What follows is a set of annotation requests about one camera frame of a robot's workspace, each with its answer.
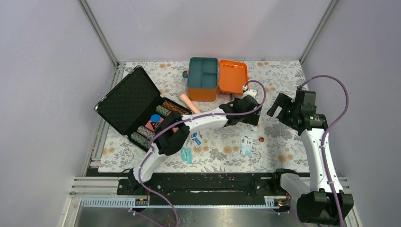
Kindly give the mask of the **blue white medicine packet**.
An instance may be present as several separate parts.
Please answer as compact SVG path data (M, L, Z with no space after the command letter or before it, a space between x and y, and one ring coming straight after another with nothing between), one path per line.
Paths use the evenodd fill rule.
M251 124L246 124L245 128L246 128L246 131L257 131L258 130L257 126L254 126Z

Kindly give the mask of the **orange medicine box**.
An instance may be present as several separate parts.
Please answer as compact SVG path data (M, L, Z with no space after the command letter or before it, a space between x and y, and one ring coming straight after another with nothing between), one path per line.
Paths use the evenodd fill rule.
M182 77L185 79L188 77L188 70L182 73ZM192 101L214 102L219 91L227 94L242 95L243 85L245 85L248 80L248 67L245 63L218 60L217 88L204 89L187 87L187 94Z

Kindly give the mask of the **teal divided tray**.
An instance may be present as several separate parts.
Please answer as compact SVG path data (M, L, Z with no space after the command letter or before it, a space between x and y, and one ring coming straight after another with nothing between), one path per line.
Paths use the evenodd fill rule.
M218 86L218 59L192 57L189 61L188 88L214 89Z

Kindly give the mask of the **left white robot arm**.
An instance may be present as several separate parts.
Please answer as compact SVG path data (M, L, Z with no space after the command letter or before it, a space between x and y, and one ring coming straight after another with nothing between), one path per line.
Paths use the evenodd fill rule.
M157 127L143 160L137 167L129 170L127 174L129 189L135 194L142 194L146 190L147 181L151 179L163 159L180 151L193 133L233 126L239 122L257 125L262 104L257 102L256 95L255 89L245 86L241 98L221 104L211 111L192 115L171 113Z

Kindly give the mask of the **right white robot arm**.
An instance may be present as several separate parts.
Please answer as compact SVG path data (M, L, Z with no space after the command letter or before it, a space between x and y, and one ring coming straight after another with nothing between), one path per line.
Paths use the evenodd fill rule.
M336 174L328 141L328 123L316 112L316 93L298 89L295 98L279 93L268 116L281 107L277 119L297 131L306 151L310 184L306 185L295 170L278 168L269 186L278 195L286 194L295 203L298 219L303 223L340 226L354 206Z

